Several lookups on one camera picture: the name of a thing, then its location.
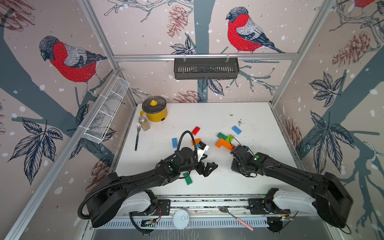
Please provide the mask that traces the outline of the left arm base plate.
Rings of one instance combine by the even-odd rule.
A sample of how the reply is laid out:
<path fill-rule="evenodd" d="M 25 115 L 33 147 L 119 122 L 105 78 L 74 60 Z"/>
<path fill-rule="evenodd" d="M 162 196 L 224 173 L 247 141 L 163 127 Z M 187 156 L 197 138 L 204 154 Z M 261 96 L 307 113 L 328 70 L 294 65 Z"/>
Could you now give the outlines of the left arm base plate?
<path fill-rule="evenodd" d="M 151 204 L 144 212 L 133 212 L 132 216 L 169 216 L 171 200 L 158 200 L 157 205 Z"/>

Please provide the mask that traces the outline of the lime green lego brick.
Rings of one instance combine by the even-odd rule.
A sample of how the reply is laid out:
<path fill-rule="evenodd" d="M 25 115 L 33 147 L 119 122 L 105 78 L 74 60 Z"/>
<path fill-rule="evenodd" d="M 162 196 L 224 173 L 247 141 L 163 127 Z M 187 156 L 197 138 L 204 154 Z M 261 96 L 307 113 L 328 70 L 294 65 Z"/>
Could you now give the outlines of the lime green lego brick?
<path fill-rule="evenodd" d="M 229 135 L 226 139 L 226 141 L 231 144 L 232 143 L 232 140 L 234 139 L 235 137 L 233 135 Z"/>

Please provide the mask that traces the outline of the dark green lego brick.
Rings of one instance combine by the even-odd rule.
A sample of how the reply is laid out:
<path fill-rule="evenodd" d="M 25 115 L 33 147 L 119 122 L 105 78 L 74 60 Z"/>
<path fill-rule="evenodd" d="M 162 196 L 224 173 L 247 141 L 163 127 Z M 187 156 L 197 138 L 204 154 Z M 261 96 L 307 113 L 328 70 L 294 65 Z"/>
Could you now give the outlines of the dark green lego brick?
<path fill-rule="evenodd" d="M 218 137 L 219 139 L 224 139 L 224 140 L 226 140 L 226 139 L 228 138 L 226 135 L 224 135 L 224 134 L 222 134 L 222 133 L 218 133 L 217 137 Z"/>
<path fill-rule="evenodd" d="M 187 184 L 188 186 L 190 186 L 190 185 L 193 183 L 193 180 L 192 180 L 192 178 L 191 178 L 189 172 L 184 173 L 184 174 L 183 174 L 183 178 L 184 178 L 184 180 L 186 181 L 186 184 Z"/>

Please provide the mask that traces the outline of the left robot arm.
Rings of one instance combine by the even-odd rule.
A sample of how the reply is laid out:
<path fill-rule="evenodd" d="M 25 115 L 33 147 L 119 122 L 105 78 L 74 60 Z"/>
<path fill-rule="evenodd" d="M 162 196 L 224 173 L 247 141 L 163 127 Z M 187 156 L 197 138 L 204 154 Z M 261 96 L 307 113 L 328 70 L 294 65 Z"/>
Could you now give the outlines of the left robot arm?
<path fill-rule="evenodd" d="M 182 176 L 184 172 L 190 174 L 195 170 L 199 175 L 208 177 L 218 168 L 218 165 L 203 163 L 202 160 L 208 156 L 203 154 L 199 157 L 200 148 L 196 144 L 194 135 L 190 131 L 185 131 L 181 138 L 186 134 L 191 136 L 193 149 L 181 148 L 181 143 L 178 143 L 175 152 L 160 160 L 150 171 L 121 177 L 115 172 L 108 174 L 80 203 L 78 217 L 82 220 L 90 220 L 93 228 L 98 228 L 112 220 L 123 202 L 135 194 L 184 179 L 185 177 Z"/>

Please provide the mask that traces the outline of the light blue lego brick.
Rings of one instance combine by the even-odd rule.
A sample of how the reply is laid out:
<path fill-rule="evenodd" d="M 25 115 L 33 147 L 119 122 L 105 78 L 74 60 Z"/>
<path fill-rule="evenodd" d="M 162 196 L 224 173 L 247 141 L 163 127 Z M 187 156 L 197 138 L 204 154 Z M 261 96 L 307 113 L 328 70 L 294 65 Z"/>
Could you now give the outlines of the light blue lego brick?
<path fill-rule="evenodd" d="M 233 126 L 232 127 L 232 130 L 237 134 L 237 135 L 240 135 L 242 133 L 242 131 L 237 127 L 237 126 Z"/>

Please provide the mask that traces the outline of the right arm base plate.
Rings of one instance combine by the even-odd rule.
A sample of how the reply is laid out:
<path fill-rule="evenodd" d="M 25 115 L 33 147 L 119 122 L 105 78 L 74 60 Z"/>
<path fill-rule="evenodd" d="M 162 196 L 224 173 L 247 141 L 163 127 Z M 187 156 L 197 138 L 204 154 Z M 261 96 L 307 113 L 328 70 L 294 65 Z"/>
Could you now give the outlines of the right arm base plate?
<path fill-rule="evenodd" d="M 279 214 L 279 215 L 290 215 L 291 211 L 288 209 L 281 209 L 272 200 L 264 199 L 248 199 L 251 215 L 266 215 L 266 214 Z"/>

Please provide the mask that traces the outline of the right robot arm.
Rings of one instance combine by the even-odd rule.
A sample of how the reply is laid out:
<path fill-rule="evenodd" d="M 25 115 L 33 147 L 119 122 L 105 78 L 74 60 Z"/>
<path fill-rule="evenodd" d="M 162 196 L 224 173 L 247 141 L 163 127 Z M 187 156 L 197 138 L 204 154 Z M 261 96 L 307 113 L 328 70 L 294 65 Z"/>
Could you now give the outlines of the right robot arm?
<path fill-rule="evenodd" d="M 267 176 L 293 186 L 315 199 L 312 206 L 325 222 L 340 229 L 347 225 L 353 198 L 335 175 L 299 170 L 263 153 L 252 155 L 242 145 L 231 150 L 231 155 L 232 171 L 248 178 L 252 174 Z"/>

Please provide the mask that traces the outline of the orange lego brick front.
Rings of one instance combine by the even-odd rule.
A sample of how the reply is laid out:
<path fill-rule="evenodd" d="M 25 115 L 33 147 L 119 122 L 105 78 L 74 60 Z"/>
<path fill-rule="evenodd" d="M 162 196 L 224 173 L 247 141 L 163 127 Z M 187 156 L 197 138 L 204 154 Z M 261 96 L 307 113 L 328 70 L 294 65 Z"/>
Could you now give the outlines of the orange lego brick front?
<path fill-rule="evenodd" d="M 222 144 L 222 146 L 224 146 L 225 148 L 227 148 L 229 151 L 231 151 L 231 150 L 233 149 L 233 146 L 232 146 L 230 143 L 228 143 L 228 142 L 224 142 L 224 143 Z"/>

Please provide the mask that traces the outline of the dark green lego brick front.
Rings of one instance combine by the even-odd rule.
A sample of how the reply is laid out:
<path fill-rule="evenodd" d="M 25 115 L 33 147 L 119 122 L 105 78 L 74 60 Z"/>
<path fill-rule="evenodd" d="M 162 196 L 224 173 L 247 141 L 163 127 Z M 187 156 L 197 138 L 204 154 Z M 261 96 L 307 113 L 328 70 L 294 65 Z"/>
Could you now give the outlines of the dark green lego brick front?
<path fill-rule="evenodd" d="M 187 184 L 188 186 L 190 186 L 190 185 L 193 183 L 193 180 L 192 180 L 192 178 L 191 178 L 189 172 L 184 173 L 184 174 L 183 174 L 183 178 L 184 178 L 184 180 L 186 181 L 186 184 Z"/>

